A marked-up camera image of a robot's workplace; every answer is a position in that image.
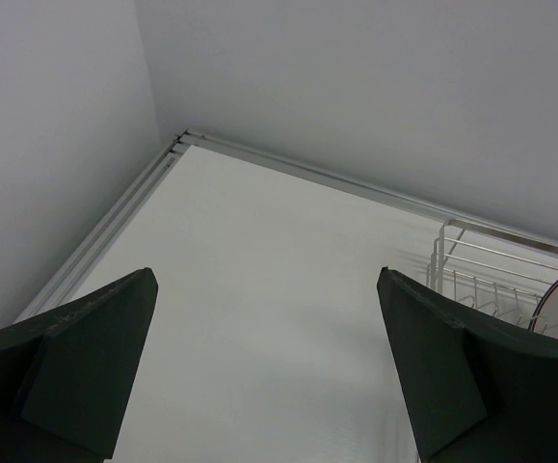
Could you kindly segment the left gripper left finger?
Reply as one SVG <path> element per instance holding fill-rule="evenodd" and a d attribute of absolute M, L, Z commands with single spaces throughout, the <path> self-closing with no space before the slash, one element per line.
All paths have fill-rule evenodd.
<path fill-rule="evenodd" d="M 157 295 L 143 268 L 0 329 L 0 462 L 113 457 Z"/>

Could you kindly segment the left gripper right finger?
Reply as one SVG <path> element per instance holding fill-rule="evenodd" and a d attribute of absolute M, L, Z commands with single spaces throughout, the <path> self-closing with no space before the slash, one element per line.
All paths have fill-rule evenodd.
<path fill-rule="evenodd" d="M 558 462 L 558 340 L 382 269 L 386 333 L 423 462 Z"/>

